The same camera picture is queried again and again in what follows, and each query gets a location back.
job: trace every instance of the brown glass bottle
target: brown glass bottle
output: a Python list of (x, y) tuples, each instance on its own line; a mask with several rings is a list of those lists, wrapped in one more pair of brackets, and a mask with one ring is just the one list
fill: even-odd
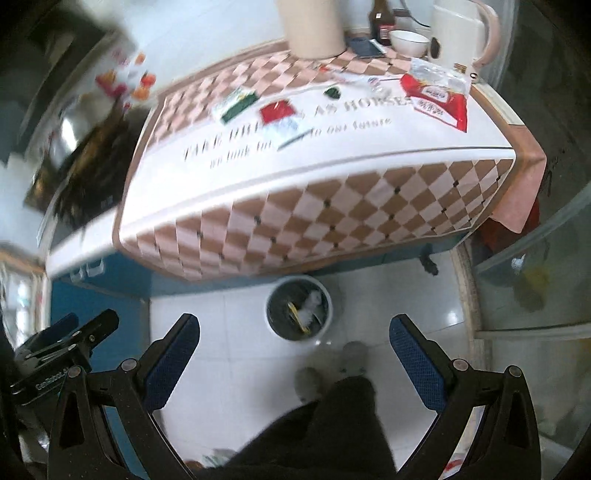
[(374, 8), (369, 13), (371, 36), (382, 45), (390, 45), (390, 32), (396, 20), (388, 6), (388, 0), (374, 0)]

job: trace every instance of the black pants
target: black pants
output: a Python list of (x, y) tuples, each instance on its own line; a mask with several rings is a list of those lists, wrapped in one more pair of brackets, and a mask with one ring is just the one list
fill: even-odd
[(287, 413), (216, 470), (211, 476), (221, 478), (384, 478), (395, 473), (375, 414), (375, 391), (364, 377), (341, 380), (322, 400)]

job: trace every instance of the cabinet handle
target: cabinet handle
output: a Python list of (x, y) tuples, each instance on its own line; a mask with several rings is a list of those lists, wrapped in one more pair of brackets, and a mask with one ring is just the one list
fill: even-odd
[(82, 270), (82, 267), (76, 273), (70, 272), (70, 280), (72, 280), (72, 283), (79, 283), (84, 280), (84, 270)]
[(91, 267), (89, 264), (86, 264), (86, 275), (88, 278), (98, 277), (105, 273), (106, 267), (105, 262), (103, 259), (100, 259), (100, 263), (96, 267)]

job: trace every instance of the electric kettle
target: electric kettle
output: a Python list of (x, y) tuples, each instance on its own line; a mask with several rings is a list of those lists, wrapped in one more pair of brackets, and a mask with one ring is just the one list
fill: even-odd
[[(486, 19), (486, 28), (481, 18)], [(431, 16), (429, 61), (478, 80), (501, 46), (499, 17), (482, 0), (435, 0)]]

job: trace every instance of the gray slipper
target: gray slipper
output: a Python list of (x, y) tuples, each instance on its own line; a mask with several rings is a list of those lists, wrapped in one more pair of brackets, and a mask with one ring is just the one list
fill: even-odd
[(312, 367), (300, 368), (295, 373), (295, 394), (302, 403), (320, 400), (322, 397), (324, 379), (322, 375)]
[(340, 353), (340, 372), (346, 377), (367, 373), (368, 346), (363, 342), (349, 342)]

